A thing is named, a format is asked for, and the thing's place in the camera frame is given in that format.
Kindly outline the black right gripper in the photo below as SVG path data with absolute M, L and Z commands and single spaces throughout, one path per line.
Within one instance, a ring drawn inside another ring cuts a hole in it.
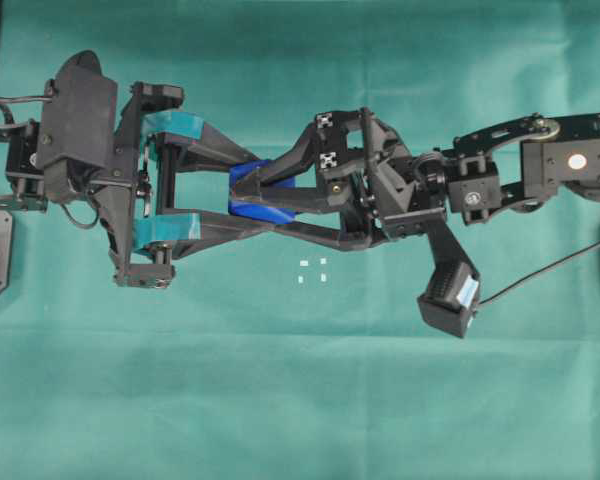
M 315 121 L 284 154 L 229 182 L 229 213 L 268 223 L 290 223 L 302 213 L 326 214 L 339 208 L 341 228 L 333 247 L 362 250 L 412 235 L 428 237 L 433 250 L 450 248 L 445 157 L 437 150 L 411 155 L 399 134 L 367 108 L 342 124 L 360 130 L 363 146 L 336 160 L 321 153 Z M 297 187 L 294 178 L 313 169 L 315 185 Z M 317 178 L 322 175 L 326 181 Z M 340 187 L 351 195 L 340 205 Z

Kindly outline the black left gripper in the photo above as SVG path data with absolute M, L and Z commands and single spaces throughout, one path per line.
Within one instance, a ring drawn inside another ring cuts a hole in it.
M 173 173 L 228 173 L 233 167 L 258 162 L 260 158 L 196 114 L 159 112 L 183 103 L 182 88 L 136 82 L 130 91 L 131 99 L 122 109 L 113 133 L 112 154 L 90 182 L 90 198 L 98 207 L 100 225 L 109 240 L 109 258 L 114 265 L 113 280 L 117 285 L 165 288 L 170 284 L 175 269 L 164 247 L 159 248 L 148 263 L 135 263 L 131 259 L 133 251 L 147 256 L 152 244 L 170 244 L 176 259 L 263 233 L 289 236 L 343 252 L 370 247 L 367 227 L 347 232 L 301 221 L 276 224 L 226 213 L 178 208 L 134 219 L 141 134 L 144 139 L 155 138 L 159 166 Z

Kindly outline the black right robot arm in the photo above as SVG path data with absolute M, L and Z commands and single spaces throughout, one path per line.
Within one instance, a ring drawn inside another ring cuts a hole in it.
M 332 230 L 298 221 L 284 234 L 348 251 L 422 235 L 449 213 L 466 224 L 530 213 L 560 188 L 600 202 L 600 113 L 533 114 L 414 154 L 366 108 L 320 113 L 284 155 L 237 179 L 234 201 L 337 213 Z

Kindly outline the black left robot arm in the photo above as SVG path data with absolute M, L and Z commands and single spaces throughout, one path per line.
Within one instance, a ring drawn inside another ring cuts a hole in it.
M 368 133 L 368 111 L 318 114 L 286 154 L 261 160 L 184 112 L 182 88 L 137 82 L 130 93 L 118 108 L 116 84 L 79 69 L 50 80 L 40 118 L 24 122 L 0 97 L 11 186 L 0 210 L 86 204 L 108 238 L 113 279 L 125 287 L 167 287 L 176 260 L 268 232 L 339 251 L 372 244 L 367 155 L 347 142 Z M 259 213 L 177 207 L 177 176 L 192 172 L 231 175 L 230 199 Z

